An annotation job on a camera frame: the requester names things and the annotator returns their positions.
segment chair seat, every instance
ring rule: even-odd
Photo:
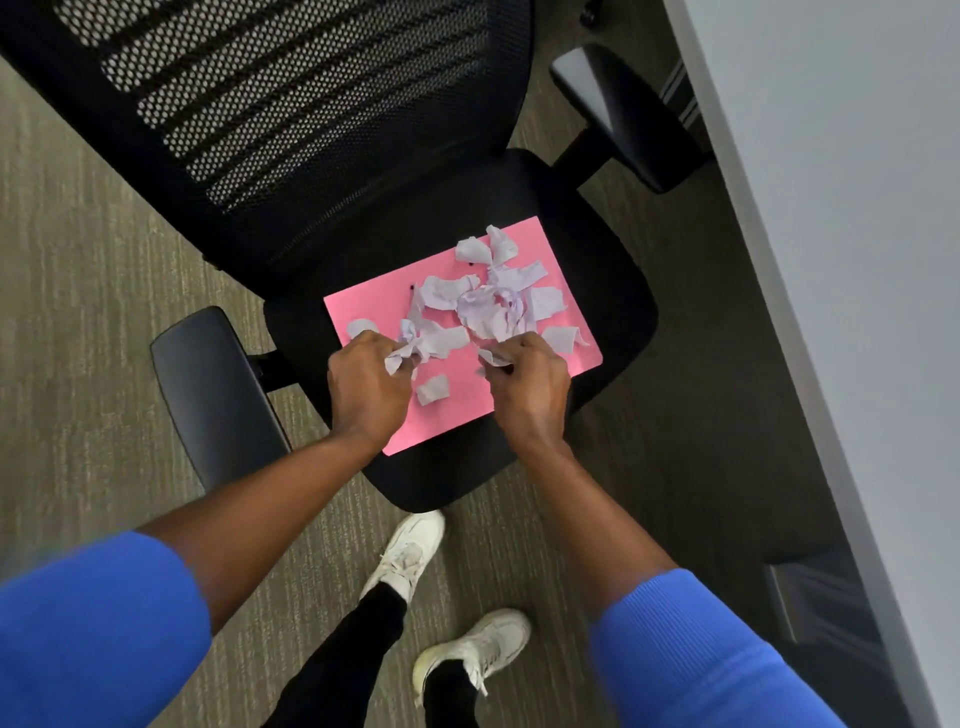
[[[340,349],[324,296],[452,248],[487,225],[535,215],[604,355],[601,366],[574,377],[570,411],[622,372],[657,326],[647,281],[576,190],[535,155],[511,149],[436,172],[353,214],[324,236],[323,264],[264,303],[276,347],[321,417],[330,423],[326,360]],[[469,493],[513,459],[487,415],[390,457],[381,453],[364,474],[396,506],[422,512]]]

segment white paper piece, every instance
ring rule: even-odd
[[[481,339],[506,341],[516,335],[525,308],[523,298],[516,291],[482,285],[460,297],[457,315],[460,323]]]
[[[437,400],[445,400],[450,396],[450,381],[446,375],[436,375],[427,379],[417,387],[417,400],[421,405]]]
[[[400,319],[400,341],[407,344],[417,338],[417,326],[410,319]]]
[[[527,309],[533,315],[534,321],[543,321],[556,313],[566,311],[564,292],[552,285],[540,288],[527,288]]]
[[[469,343],[470,335],[464,327],[442,328],[437,325],[436,330],[425,333],[414,341],[414,349],[423,361],[430,356],[446,359],[454,349],[462,349]]]
[[[403,360],[409,356],[413,356],[414,345],[407,344],[401,349],[397,349],[395,352],[390,354],[386,359],[383,360],[384,365],[387,367],[387,374],[393,376],[396,374],[396,370],[400,368],[400,364],[403,363]]]
[[[487,244],[482,240],[469,237],[457,243],[454,251],[457,260],[465,263],[480,263],[481,265],[493,265],[493,253]]]
[[[423,294],[420,292],[420,288],[415,286],[413,296],[410,297],[410,310],[407,312],[407,320],[412,321],[415,327],[423,325],[423,309],[425,307]]]
[[[492,367],[506,367],[510,365],[510,362],[506,359],[501,359],[495,353],[491,352],[489,349],[480,349],[477,351],[480,354],[480,358],[490,364]]]
[[[347,336],[350,337],[350,341],[353,341],[353,339],[355,339],[364,331],[380,333],[380,329],[377,328],[376,324],[370,319],[354,319],[347,324]]]
[[[547,327],[542,336],[543,341],[556,353],[573,353],[574,343],[589,346],[580,335],[580,327]]]
[[[440,311],[453,311],[457,308],[457,299],[469,290],[480,285],[477,276],[463,276],[456,280],[444,280],[436,276],[427,276],[419,291],[423,303]]]
[[[487,284],[501,288],[510,288],[514,291],[522,291],[524,288],[529,288],[538,280],[545,277],[546,269],[539,260],[535,260],[523,268],[493,266],[490,269],[490,274],[487,276]]]
[[[487,225],[487,235],[490,236],[490,249],[493,252],[493,262],[488,265],[503,265],[519,254],[519,246],[500,228]]]

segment hand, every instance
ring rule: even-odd
[[[566,362],[533,332],[492,346],[491,351],[513,364],[508,374],[480,359],[493,394],[493,416],[510,447],[518,455],[537,446],[561,447],[570,389]]]
[[[415,357],[404,359],[390,376],[383,360],[403,346],[373,331],[363,331],[330,357],[326,383],[333,401],[331,434],[360,437],[375,451],[386,447],[407,418],[410,376],[417,362]]]

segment white desk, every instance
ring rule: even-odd
[[[666,6],[903,698],[960,725],[960,4]]]

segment mesh chair back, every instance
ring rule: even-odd
[[[506,146],[524,0],[5,0],[0,50],[265,295],[374,196]]]

